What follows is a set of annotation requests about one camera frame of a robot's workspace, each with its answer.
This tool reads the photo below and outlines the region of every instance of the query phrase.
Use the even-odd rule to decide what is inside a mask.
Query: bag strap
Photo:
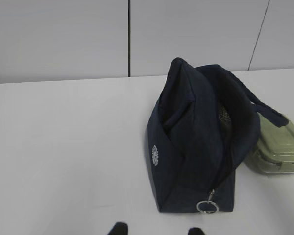
[[[206,65],[202,67],[196,68],[199,72],[203,73],[207,76],[207,79],[212,79],[211,76],[217,76],[217,72],[220,72],[223,76],[226,76],[224,78],[218,77],[218,79],[231,79],[240,89],[241,91],[246,95],[247,100],[249,100],[252,103],[252,108],[254,111],[261,113],[265,118],[267,118],[270,122],[272,122],[277,127],[285,126],[289,123],[289,121],[279,112],[274,110],[273,108],[269,107],[265,103],[261,102],[234,74],[232,74],[230,71],[225,70],[219,65]],[[218,85],[218,79],[212,79],[213,83],[215,85]],[[223,167],[221,167],[216,174],[216,178],[214,179],[212,183],[211,190],[218,188],[218,186],[229,177],[235,169],[238,167],[238,165],[243,161],[244,154],[240,155],[239,158],[233,158],[233,146],[229,145],[225,150],[224,154],[226,155],[226,158],[223,162]]]
[[[281,127],[285,126],[289,123],[289,120],[287,120],[282,114],[280,114],[278,111],[274,110],[267,104],[261,102],[254,94],[251,92],[244,84],[241,82],[234,74],[232,74],[230,71],[226,71],[231,78],[242,88],[242,90],[245,92],[249,100],[253,103],[253,109],[256,112],[261,113],[266,119],[268,119],[270,122],[272,122],[275,126]]]

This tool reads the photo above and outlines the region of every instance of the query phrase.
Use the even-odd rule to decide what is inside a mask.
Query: white table
[[[294,122],[294,69],[235,73]],[[146,124],[165,76],[0,84],[0,235],[294,235],[294,174],[242,164],[233,213],[160,214]]]

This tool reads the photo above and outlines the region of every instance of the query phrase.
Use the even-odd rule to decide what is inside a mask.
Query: food container
[[[265,173],[294,173],[294,125],[276,127],[260,116],[260,138],[249,157]]]

